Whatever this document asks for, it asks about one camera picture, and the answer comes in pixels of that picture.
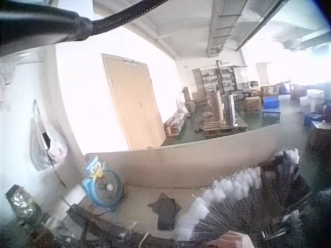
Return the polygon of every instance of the bristles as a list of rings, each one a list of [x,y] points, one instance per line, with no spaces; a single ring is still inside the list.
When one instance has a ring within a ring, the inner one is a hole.
[[[261,232],[261,223],[271,222],[272,212],[265,208],[262,191],[262,178],[270,181],[270,185],[282,186],[276,190],[278,197],[287,196],[292,173],[297,173],[298,151],[289,150],[278,153],[276,157],[284,157],[275,171],[263,172],[260,167],[245,169],[234,173],[220,181],[215,180],[211,188],[193,202],[189,212],[182,215],[177,222],[177,240],[213,240],[228,230],[243,233]]]
[[[222,189],[219,188],[214,188],[213,189],[213,194],[216,199],[216,201],[220,202],[221,200],[226,198],[226,195]]]
[[[205,204],[208,207],[215,197],[213,191],[211,189],[208,189],[203,193],[202,198],[204,199]]]

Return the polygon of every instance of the brush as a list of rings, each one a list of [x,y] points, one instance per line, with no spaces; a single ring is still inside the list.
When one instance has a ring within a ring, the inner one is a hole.
[[[249,167],[215,180],[178,218],[176,239],[209,242],[231,230],[248,234],[257,244],[257,235],[275,231],[275,218],[308,193],[305,181],[296,183],[302,181],[298,162],[298,150],[286,150],[264,166]]]

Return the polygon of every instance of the white plastic bag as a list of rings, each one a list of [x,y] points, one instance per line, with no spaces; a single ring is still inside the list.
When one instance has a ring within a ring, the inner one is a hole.
[[[46,169],[64,160],[68,153],[65,139],[49,123],[43,123],[37,102],[34,102],[34,116],[31,120],[30,158],[37,170]]]

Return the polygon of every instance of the cardboard box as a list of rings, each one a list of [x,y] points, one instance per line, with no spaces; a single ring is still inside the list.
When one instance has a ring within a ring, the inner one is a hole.
[[[262,109],[261,97],[246,97],[245,109],[246,111],[261,111]]]

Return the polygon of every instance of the white box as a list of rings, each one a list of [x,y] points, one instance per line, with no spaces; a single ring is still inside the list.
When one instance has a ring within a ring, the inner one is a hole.
[[[307,97],[309,99],[324,99],[324,91],[319,89],[308,89]]]
[[[324,102],[323,98],[317,98],[310,100],[310,109],[312,112],[316,112],[318,107],[321,106]]]
[[[310,113],[310,101],[308,97],[300,97],[300,112],[304,114]]]

